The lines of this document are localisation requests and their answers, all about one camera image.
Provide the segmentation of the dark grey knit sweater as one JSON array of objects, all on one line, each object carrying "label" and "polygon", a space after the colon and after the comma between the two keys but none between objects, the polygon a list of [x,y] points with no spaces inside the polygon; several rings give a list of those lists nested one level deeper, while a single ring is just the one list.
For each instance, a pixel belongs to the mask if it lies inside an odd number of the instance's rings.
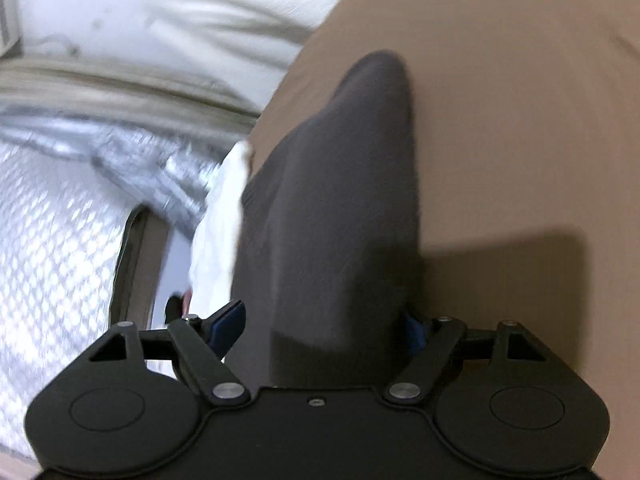
[{"label": "dark grey knit sweater", "polygon": [[271,152],[242,205],[231,295],[246,326],[227,358],[235,374],[254,390],[392,377],[411,353],[423,271],[401,60],[360,58]]}]

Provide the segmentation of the silver foil storage bag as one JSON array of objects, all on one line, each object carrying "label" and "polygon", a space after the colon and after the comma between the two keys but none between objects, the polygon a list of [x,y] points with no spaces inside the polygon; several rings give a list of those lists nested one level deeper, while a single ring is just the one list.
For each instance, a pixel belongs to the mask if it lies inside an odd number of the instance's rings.
[{"label": "silver foil storage bag", "polygon": [[225,84],[117,62],[1,64],[1,447],[32,458],[27,407],[107,327],[146,222],[192,234],[258,110]]}]

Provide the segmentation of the white duvet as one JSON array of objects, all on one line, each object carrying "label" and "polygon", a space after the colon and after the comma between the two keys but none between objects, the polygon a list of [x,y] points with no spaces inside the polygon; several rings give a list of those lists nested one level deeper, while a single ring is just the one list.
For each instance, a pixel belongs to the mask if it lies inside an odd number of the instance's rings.
[{"label": "white duvet", "polygon": [[340,0],[18,0],[30,53],[109,58],[222,81],[270,101]]}]

